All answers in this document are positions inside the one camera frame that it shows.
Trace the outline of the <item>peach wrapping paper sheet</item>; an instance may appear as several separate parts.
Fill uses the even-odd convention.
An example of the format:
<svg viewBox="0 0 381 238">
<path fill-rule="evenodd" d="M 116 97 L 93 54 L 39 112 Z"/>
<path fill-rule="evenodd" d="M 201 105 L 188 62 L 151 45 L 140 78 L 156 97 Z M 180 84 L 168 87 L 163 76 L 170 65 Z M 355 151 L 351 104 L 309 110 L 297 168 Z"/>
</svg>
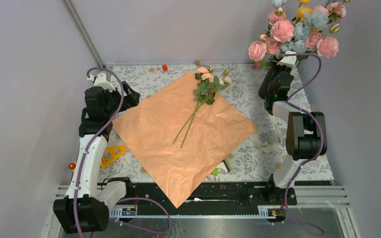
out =
<svg viewBox="0 0 381 238">
<path fill-rule="evenodd" d="M 176 208 L 257 131 L 221 95 L 196 109 L 196 87 L 194 74 L 187 72 L 113 121 L 120 139 Z"/>
</svg>

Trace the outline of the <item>blue flower stem bunch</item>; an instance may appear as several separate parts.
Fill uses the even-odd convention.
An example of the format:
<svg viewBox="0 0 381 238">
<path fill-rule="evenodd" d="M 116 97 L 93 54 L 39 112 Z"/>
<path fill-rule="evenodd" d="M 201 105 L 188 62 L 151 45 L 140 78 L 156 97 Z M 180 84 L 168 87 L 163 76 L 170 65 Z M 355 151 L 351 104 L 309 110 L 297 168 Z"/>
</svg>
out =
<svg viewBox="0 0 381 238">
<path fill-rule="evenodd" d="M 267 53 L 277 55 L 279 51 L 294 51 L 297 53 L 314 52 L 317 50 L 317 42 L 323 37 L 320 33 L 329 26 L 330 11 L 322 6 L 313 7 L 311 15 L 303 18 L 287 19 L 283 9 L 285 0 L 273 0 L 273 9 L 267 15 L 268 31 L 266 38 Z M 276 22 L 288 21 L 293 26 L 292 33 L 288 33 L 284 40 L 277 40 L 273 36 L 272 28 Z"/>
</svg>

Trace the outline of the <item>cream white rose stem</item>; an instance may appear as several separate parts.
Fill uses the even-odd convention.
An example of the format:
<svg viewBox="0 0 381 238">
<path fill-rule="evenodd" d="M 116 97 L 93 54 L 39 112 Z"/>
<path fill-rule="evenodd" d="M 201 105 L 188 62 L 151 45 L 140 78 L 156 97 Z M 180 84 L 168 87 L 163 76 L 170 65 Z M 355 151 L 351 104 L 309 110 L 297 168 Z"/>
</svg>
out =
<svg viewBox="0 0 381 238">
<path fill-rule="evenodd" d="M 173 143 L 176 143 L 182 131 L 185 128 L 187 128 L 180 146 L 181 148 L 184 145 L 184 142 L 193 124 L 193 120 L 199 109 L 204 105 L 213 105 L 215 102 L 216 94 L 220 91 L 228 89 L 231 86 L 232 80 L 229 77 L 229 69 L 226 68 L 225 70 L 223 70 L 221 76 L 213 75 L 213 72 L 214 69 L 211 67 L 199 67 L 196 70 L 196 73 L 194 74 L 195 79 L 198 81 L 197 88 L 193 90 L 194 101 L 196 101 L 196 106 L 193 113 L 189 116 L 188 120 L 181 127 L 173 141 Z"/>
</svg>

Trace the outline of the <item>yellow rose stem bunch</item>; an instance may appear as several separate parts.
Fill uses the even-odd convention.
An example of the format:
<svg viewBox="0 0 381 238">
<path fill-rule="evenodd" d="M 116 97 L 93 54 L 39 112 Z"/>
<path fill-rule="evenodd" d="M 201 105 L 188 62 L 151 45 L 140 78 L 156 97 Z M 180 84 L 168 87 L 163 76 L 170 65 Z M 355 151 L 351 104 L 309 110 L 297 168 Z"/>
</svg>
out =
<svg viewBox="0 0 381 238">
<path fill-rule="evenodd" d="M 311 0 L 298 0 L 298 2 L 299 2 L 299 7 L 296 11 L 297 18 L 303 18 L 306 15 L 312 14 L 313 9 L 307 6 L 311 2 Z"/>
</svg>

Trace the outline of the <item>small pink rose stem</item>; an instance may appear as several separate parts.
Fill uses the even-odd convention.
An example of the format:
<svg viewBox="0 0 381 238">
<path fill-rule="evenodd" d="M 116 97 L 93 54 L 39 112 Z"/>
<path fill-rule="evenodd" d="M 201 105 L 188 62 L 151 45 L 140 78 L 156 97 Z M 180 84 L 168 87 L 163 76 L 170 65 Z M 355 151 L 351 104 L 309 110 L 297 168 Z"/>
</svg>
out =
<svg viewBox="0 0 381 238">
<path fill-rule="evenodd" d="M 198 110 L 204 105 L 209 104 L 212 105 L 214 102 L 214 97 L 216 94 L 216 86 L 214 84 L 214 69 L 212 67 L 199 67 L 194 74 L 195 79 L 198 81 L 197 88 L 193 90 L 194 101 L 196 102 L 194 111 L 189 116 L 188 120 L 182 126 L 180 131 L 177 133 L 175 137 L 175 142 L 178 139 L 181 132 L 186 128 L 185 135 L 181 142 L 180 148 L 183 147 L 185 140 L 188 136 L 190 128 L 192 126 L 193 120 L 195 118 Z"/>
</svg>

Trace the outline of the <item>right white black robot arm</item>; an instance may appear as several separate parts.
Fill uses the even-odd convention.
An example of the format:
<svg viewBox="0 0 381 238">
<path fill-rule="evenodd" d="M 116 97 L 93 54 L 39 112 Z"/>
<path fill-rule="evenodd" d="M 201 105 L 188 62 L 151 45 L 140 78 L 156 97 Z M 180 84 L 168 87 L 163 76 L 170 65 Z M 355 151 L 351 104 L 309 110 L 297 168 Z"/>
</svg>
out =
<svg viewBox="0 0 381 238">
<path fill-rule="evenodd" d="M 263 199 L 273 205 L 296 204 L 294 182 L 303 165 L 324 155 L 327 150 L 324 114 L 308 112 L 288 102 L 294 77 L 288 66 L 273 65 L 259 89 L 264 108 L 287 124 L 287 157 L 268 179 Z"/>
</svg>

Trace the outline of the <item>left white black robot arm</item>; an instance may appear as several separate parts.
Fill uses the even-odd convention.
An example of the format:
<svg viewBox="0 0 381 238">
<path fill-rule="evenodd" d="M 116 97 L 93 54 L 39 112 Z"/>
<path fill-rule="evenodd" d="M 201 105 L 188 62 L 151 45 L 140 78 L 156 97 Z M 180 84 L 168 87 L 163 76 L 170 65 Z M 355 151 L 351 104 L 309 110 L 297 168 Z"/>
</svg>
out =
<svg viewBox="0 0 381 238">
<path fill-rule="evenodd" d="M 139 104 L 140 94 L 123 81 L 113 91 L 93 86 L 85 92 L 86 106 L 79 127 L 80 149 L 73 178 L 64 198 L 57 199 L 53 211 L 67 234 L 104 231 L 109 213 L 118 201 L 130 203 L 134 191 L 130 180 L 109 181 L 98 191 L 97 179 L 113 124 L 110 118 Z"/>
</svg>

